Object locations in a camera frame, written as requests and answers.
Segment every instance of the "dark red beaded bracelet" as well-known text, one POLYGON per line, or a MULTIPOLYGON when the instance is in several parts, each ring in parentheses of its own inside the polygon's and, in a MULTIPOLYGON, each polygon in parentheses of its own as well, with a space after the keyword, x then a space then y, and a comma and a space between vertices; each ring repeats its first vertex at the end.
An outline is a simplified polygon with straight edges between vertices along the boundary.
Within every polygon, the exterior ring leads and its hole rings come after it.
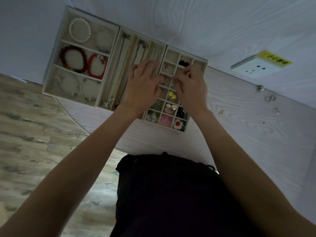
POLYGON ((77 47, 77 46, 66 46, 66 47, 62 48, 60 50, 60 53, 59 53, 59 58, 61 59, 63 67, 67 68, 68 70, 77 72, 77 73, 85 72, 87 67, 88 67, 87 56, 86 56, 84 50, 82 48, 80 48, 80 47, 77 47), (65 55, 66 55, 66 52, 69 51, 69 50, 74 50, 74 51, 79 51, 80 52, 80 54, 82 56, 82 59, 83 59, 83 68, 76 69, 76 68, 70 67, 67 64, 66 59, 65 59, 65 55))
POLYGON ((93 75, 91 73, 91 64, 92 64, 93 59, 95 57, 97 57, 97 56, 98 56, 97 54, 93 54, 93 55, 90 56, 90 58, 88 60, 87 72, 88 72, 89 76, 102 80, 104 72, 105 72, 105 69, 106 69, 106 65, 107 65, 107 57, 106 56, 101 56, 101 57, 103 57, 103 59, 100 59, 101 63, 104 64, 104 70, 103 70, 102 74, 101 75, 93 75))

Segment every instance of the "yellow sticker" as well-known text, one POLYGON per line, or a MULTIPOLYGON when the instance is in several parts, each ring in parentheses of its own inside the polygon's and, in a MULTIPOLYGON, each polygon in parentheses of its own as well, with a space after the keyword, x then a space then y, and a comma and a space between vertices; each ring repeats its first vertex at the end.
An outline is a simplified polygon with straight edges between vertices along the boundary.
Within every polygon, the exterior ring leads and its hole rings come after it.
POLYGON ((293 63, 287 59, 284 59, 284 58, 277 56, 277 55, 275 55, 271 52, 268 52, 268 51, 261 51, 260 53, 257 54, 257 56, 264 58, 264 59, 268 59, 268 60, 270 60, 270 61, 272 61, 280 66, 288 66, 288 65, 293 63))

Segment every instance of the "hand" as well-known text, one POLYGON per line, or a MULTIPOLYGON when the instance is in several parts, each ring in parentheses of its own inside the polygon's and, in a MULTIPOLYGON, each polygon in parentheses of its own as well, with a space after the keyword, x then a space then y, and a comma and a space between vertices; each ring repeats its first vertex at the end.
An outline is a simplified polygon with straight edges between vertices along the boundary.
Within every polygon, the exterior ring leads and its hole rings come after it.
POLYGON ((158 83, 163 76, 151 78, 157 62, 144 60, 138 65, 132 65, 128 73, 128 80, 124 92, 122 106, 132 108, 137 116, 149 109, 158 99, 161 89, 158 83))
POLYGON ((173 77, 176 91, 184 109, 194 119, 207 108, 207 86, 202 71, 190 65, 173 77))

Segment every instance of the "electrical outlet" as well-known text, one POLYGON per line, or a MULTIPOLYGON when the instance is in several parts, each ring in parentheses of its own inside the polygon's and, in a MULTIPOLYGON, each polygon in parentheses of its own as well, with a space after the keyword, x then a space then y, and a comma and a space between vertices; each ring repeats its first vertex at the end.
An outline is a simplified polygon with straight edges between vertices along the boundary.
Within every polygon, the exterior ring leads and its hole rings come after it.
POLYGON ((251 78, 259 78, 280 71, 283 68, 284 67, 272 61, 260 58, 257 55, 253 55, 242 62, 233 65, 231 70, 251 78))

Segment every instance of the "jewelry box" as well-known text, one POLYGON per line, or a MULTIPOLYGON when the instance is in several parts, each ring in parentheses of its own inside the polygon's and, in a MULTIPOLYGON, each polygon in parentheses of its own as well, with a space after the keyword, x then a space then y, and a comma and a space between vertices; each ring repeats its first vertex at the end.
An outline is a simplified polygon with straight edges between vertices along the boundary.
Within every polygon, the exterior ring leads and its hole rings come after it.
POLYGON ((137 120, 184 133, 190 116, 171 78, 190 64, 205 73, 207 61, 71 7, 56 38, 43 93, 115 111, 124 97, 129 68, 144 59, 159 63, 152 76, 164 80, 156 103, 137 120))

